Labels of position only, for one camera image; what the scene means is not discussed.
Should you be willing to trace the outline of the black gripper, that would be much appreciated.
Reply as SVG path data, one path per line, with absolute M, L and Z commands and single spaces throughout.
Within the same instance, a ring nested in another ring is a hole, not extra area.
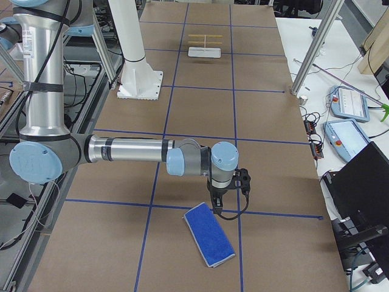
M 235 183 L 231 181 L 228 186 L 225 187 L 215 187 L 211 183 L 211 181 L 207 180 L 207 189 L 210 192 L 210 198 L 212 199 L 212 208 L 213 213 L 216 215 L 221 215 L 223 210 L 222 198 L 224 194 L 226 194 L 229 190 L 233 190 L 235 188 Z

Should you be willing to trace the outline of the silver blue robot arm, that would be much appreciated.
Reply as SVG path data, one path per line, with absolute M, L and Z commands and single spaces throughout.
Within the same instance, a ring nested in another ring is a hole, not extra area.
M 163 162 L 174 176 L 207 178 L 214 213 L 222 212 L 228 190 L 249 192 L 246 170 L 229 142 L 203 147 L 195 140 L 134 139 L 73 134 L 64 123 L 63 35 L 73 28 L 92 34 L 92 1 L 14 1 L 21 25 L 26 125 L 10 152 L 13 171 L 23 180 L 45 184 L 68 170 L 97 161 Z
M 12 16 L 1 19 L 1 46 L 10 50 L 16 43 L 22 42 L 22 28 Z

